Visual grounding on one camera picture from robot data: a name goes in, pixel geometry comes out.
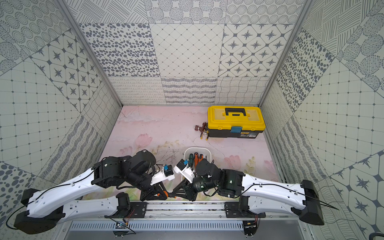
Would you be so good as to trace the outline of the small orange black screwdriver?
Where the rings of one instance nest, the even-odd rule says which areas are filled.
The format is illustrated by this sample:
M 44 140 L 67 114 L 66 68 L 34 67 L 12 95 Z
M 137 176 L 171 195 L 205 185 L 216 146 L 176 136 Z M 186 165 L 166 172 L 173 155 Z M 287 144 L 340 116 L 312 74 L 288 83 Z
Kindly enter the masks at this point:
M 170 192 L 164 191 L 164 193 L 165 193 L 167 198 L 174 198 L 175 199 L 177 197 L 176 194 L 172 193 L 172 192 L 170 193 Z

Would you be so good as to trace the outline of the green black handle screwdriver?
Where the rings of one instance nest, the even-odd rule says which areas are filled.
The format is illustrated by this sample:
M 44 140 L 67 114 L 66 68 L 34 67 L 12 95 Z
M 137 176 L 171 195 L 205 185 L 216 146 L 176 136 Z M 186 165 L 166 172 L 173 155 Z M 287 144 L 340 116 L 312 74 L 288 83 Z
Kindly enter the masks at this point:
M 189 165 L 190 165 L 191 167 L 194 166 L 194 163 L 195 163 L 195 156 L 194 156 L 194 154 L 190 154 L 190 155 L 189 155 L 188 162 L 189 162 Z

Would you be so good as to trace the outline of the white plastic storage box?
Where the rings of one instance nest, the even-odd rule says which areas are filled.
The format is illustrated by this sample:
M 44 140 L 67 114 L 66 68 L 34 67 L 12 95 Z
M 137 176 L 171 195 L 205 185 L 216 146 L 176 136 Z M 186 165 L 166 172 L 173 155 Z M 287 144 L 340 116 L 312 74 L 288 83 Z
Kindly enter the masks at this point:
M 212 154 L 210 150 L 207 148 L 202 148 L 202 147 L 190 147 L 185 150 L 184 152 L 184 157 L 183 160 L 189 160 L 190 159 L 190 154 L 193 155 L 193 159 L 191 160 L 192 163 L 192 168 L 195 169 L 195 153 L 198 153 L 199 157 L 202 155 L 204 159 L 206 159 L 209 163 L 212 162 Z

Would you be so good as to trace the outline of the large orange black screwdriver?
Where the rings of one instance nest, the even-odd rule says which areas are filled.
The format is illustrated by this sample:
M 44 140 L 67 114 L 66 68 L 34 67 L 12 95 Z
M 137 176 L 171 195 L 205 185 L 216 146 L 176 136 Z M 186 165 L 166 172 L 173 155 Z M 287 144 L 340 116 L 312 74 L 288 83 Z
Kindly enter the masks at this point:
M 200 162 L 199 154 L 195 153 L 194 154 L 194 167 L 196 167 L 199 162 Z

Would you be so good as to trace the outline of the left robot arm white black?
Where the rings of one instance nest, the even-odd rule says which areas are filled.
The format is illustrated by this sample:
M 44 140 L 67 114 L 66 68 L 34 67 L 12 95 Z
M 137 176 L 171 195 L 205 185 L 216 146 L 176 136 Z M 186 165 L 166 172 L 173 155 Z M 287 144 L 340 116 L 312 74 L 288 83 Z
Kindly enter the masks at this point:
M 116 187 L 139 189 L 140 200 L 166 200 L 163 181 L 175 178 L 172 166 L 156 170 L 155 156 L 143 150 L 136 155 L 106 157 L 84 173 L 47 190 L 27 189 L 21 203 L 26 211 L 17 214 L 12 229 L 33 235 L 51 230 L 57 224 L 76 218 L 104 216 L 126 218 L 134 213 L 129 195 L 83 201 L 81 197 L 101 189 Z

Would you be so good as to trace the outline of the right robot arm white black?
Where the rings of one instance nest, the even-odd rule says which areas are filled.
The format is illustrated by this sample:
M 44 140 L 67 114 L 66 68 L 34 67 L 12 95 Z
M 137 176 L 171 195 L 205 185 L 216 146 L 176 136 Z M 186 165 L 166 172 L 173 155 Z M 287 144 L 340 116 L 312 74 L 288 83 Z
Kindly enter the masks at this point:
M 222 197 L 239 199 L 247 203 L 246 210 L 255 214 L 264 212 L 296 215 L 307 224 L 325 224 L 318 191 L 313 182 L 284 184 L 256 178 L 240 171 L 219 169 L 215 164 L 202 160 L 194 171 L 187 161 L 181 160 L 174 168 L 184 176 L 169 197 L 195 201 L 198 193 L 213 189 Z

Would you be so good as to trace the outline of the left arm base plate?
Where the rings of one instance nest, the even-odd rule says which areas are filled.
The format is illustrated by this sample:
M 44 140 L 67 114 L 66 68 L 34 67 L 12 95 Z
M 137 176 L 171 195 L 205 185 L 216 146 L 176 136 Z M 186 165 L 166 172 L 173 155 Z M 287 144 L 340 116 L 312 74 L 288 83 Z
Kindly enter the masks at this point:
M 117 206 L 117 211 L 114 214 L 105 215 L 104 218 L 114 219 L 128 219 L 128 218 L 139 218 L 145 217 L 148 203 L 146 202 L 133 202 Z

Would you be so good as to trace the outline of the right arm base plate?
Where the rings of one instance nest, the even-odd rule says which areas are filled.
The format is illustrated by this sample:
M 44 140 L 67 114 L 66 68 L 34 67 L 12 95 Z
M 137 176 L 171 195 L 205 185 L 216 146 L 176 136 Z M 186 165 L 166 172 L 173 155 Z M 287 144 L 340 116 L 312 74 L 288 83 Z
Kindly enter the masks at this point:
M 255 214 L 249 210 L 249 206 L 240 202 L 225 202 L 224 209 L 227 219 L 233 218 L 265 218 L 266 213 Z

